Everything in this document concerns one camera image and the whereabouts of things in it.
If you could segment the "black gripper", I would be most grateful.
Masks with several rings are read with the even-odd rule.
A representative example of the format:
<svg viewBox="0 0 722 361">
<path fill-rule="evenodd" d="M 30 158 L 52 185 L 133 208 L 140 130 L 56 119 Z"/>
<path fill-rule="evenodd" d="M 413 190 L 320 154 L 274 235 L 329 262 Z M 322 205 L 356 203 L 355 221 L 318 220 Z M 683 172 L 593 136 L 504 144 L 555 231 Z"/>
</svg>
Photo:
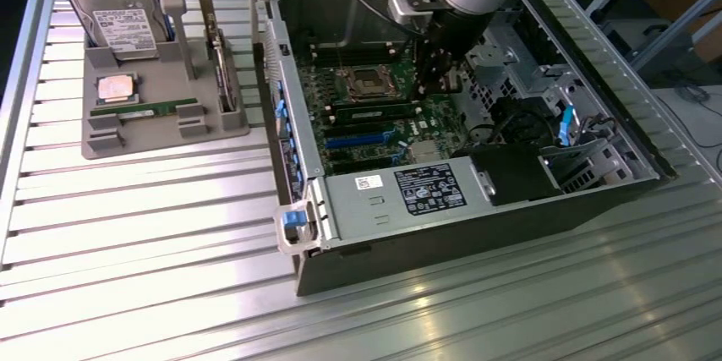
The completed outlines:
<svg viewBox="0 0 722 361">
<path fill-rule="evenodd" d="M 453 8 L 433 12 L 424 37 L 413 46 L 413 98 L 447 93 L 440 79 L 476 45 L 491 20 L 492 13 L 467 14 Z"/>
</svg>

